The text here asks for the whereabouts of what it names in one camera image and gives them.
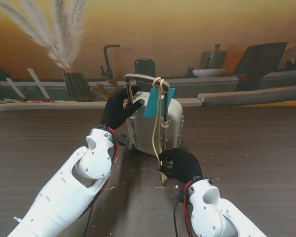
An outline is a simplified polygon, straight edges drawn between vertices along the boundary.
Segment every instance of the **suitcase handle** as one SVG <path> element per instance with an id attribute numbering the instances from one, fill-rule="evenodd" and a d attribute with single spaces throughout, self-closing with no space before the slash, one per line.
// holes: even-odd
<path id="1" fill-rule="evenodd" d="M 143 83 L 152 84 L 155 80 L 154 77 L 141 75 L 141 74 L 126 74 L 125 75 L 125 82 L 127 87 L 127 96 L 128 96 L 128 102 L 130 104 L 133 103 L 133 96 L 132 96 L 132 87 L 131 87 L 131 81 L 141 81 Z M 170 85 L 168 82 L 164 81 L 162 84 L 162 88 L 164 89 L 164 115 L 163 115 L 163 121 L 168 121 L 168 101 L 169 101 L 169 91 L 170 91 Z"/>

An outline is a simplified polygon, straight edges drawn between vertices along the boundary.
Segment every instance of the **luggage tag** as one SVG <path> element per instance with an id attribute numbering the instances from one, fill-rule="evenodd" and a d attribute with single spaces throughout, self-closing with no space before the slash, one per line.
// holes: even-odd
<path id="1" fill-rule="evenodd" d="M 159 87 L 151 88 L 148 102 L 146 105 L 146 110 L 144 113 L 144 117 L 156 117 L 157 116 L 158 90 L 159 90 Z M 169 91 L 168 105 L 171 102 L 174 91 L 175 91 L 175 88 L 171 87 L 170 91 Z M 162 114 L 162 116 L 164 114 L 164 98 L 161 99 L 161 114 Z"/>

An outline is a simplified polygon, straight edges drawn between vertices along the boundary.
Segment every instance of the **white rope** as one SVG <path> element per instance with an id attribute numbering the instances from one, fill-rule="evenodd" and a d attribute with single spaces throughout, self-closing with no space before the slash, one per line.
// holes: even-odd
<path id="1" fill-rule="evenodd" d="M 162 165 L 162 162 L 160 161 L 159 159 L 159 155 L 158 153 L 161 153 L 162 152 L 162 149 L 161 149 L 161 139 L 160 139 L 160 126 L 161 126 L 161 121 L 162 121 L 162 109 L 161 109 L 161 97 L 162 97 L 162 94 L 163 94 L 163 82 L 164 82 L 164 79 L 161 79 L 160 77 L 156 78 L 153 83 L 152 83 L 152 87 L 155 87 L 155 84 L 156 82 L 160 82 L 160 88 L 158 89 L 158 99 L 157 99 L 157 113 L 156 113 L 156 120 L 154 122 L 154 128 L 153 128 L 153 132 L 152 132 L 152 147 L 153 147 L 153 150 L 154 150 L 154 153 L 156 154 L 156 157 L 158 159 L 158 163 L 159 165 Z M 158 125 L 158 144 L 159 144 L 159 152 L 157 152 L 157 149 L 154 145 L 154 135 L 155 135 L 155 132 L 156 132 L 156 129 L 157 129 L 157 125 Z M 163 173 L 161 173 L 161 178 L 162 178 L 162 182 L 164 183 L 166 180 L 167 180 L 167 176 Z"/>

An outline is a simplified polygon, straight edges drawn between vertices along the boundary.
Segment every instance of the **white suitcase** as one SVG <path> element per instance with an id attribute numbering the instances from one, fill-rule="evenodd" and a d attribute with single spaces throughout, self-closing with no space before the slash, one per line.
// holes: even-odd
<path id="1" fill-rule="evenodd" d="M 153 147 L 152 147 L 152 133 L 155 123 L 154 118 L 144 117 L 144 112 L 146 110 L 146 105 L 150 93 L 148 92 L 138 92 L 136 95 L 132 96 L 131 92 L 131 81 L 141 81 L 145 83 L 150 83 L 154 81 L 155 78 L 139 75 L 139 74 L 127 74 L 125 76 L 125 82 L 127 86 L 128 100 L 129 103 L 134 103 L 137 100 L 143 99 L 145 104 L 142 105 L 130 118 L 127 119 L 127 128 L 130 138 L 129 149 L 136 149 L 144 153 L 155 156 Z M 161 123 L 160 137 L 161 139 L 161 150 L 177 148 L 180 145 L 181 137 L 180 131 L 183 127 L 183 110 L 181 104 L 172 99 L 170 105 L 168 105 L 168 91 L 170 89 L 169 83 L 164 81 L 164 98 L 165 98 L 165 114 Z M 157 131 L 155 134 L 154 144 L 156 150 L 159 151 L 159 142 Z"/>

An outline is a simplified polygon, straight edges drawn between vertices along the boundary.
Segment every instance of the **wooden table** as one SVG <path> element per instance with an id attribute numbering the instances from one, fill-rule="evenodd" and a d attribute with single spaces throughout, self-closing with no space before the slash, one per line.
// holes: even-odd
<path id="1" fill-rule="evenodd" d="M 86 145 L 102 110 L 0 113 L 0 237 L 23 218 L 41 187 Z M 296 237 L 296 108 L 185 108 L 183 147 L 206 177 L 267 236 Z M 88 237 L 173 237 L 175 180 L 162 187 L 157 161 L 121 149 L 95 204 Z M 61 237 L 81 237 L 87 215 Z M 178 229 L 186 236 L 182 206 Z"/>

